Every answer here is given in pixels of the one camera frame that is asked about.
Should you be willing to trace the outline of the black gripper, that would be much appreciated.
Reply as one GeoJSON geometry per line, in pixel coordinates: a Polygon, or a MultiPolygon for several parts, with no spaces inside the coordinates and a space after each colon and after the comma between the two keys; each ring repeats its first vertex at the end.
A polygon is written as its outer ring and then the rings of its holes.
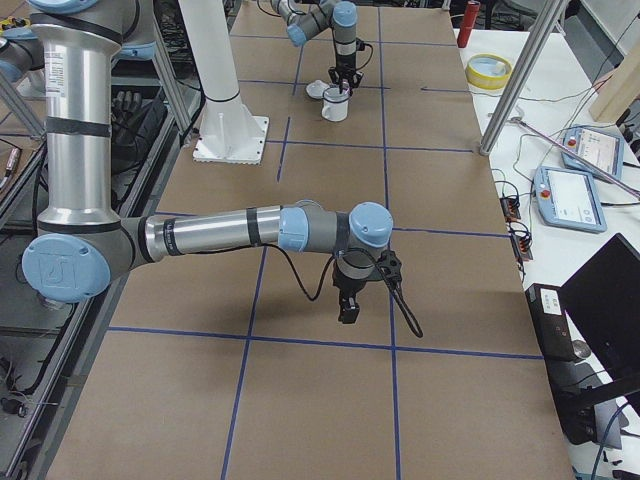
{"type": "Polygon", "coordinates": [[[338,304],[340,308],[339,321],[355,323],[357,321],[360,307],[356,301],[357,293],[360,292],[369,281],[370,273],[364,274],[360,278],[353,278],[343,273],[335,265],[332,272],[332,284],[339,291],[338,304]]]}
{"type": "Polygon", "coordinates": [[[333,83],[337,84],[340,94],[345,91],[351,95],[352,85],[356,83],[356,62],[354,58],[337,58],[333,69],[333,83]]]}

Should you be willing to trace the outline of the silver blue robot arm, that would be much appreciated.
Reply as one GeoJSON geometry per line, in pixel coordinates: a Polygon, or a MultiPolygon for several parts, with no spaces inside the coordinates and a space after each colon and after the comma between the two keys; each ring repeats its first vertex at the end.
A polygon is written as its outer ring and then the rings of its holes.
{"type": "Polygon", "coordinates": [[[294,1],[270,1],[270,9],[258,8],[267,15],[280,18],[286,24],[289,40],[296,47],[304,46],[325,31],[332,35],[335,65],[328,69],[334,86],[352,96],[363,78],[357,66],[357,53],[365,48],[357,36],[357,6],[351,1],[319,1],[303,11],[294,1]]]}
{"type": "MultiPolygon", "coordinates": [[[[259,164],[268,117],[253,116],[241,98],[224,1],[179,1],[201,88],[203,118],[195,159],[259,164]]],[[[331,254],[339,289],[339,321],[354,323],[356,295],[385,281],[380,266],[392,233],[391,213],[365,202],[350,212],[304,200],[213,216],[121,218],[111,205],[111,73],[123,49],[155,50],[152,1],[28,1],[31,28],[43,45],[48,148],[48,206],[25,249],[26,280],[47,299],[77,303],[101,294],[135,268],[165,257],[270,246],[331,254]]],[[[298,13],[272,1],[296,46],[331,30],[333,82],[346,99],[359,86],[357,7],[320,1],[298,13]]]]}

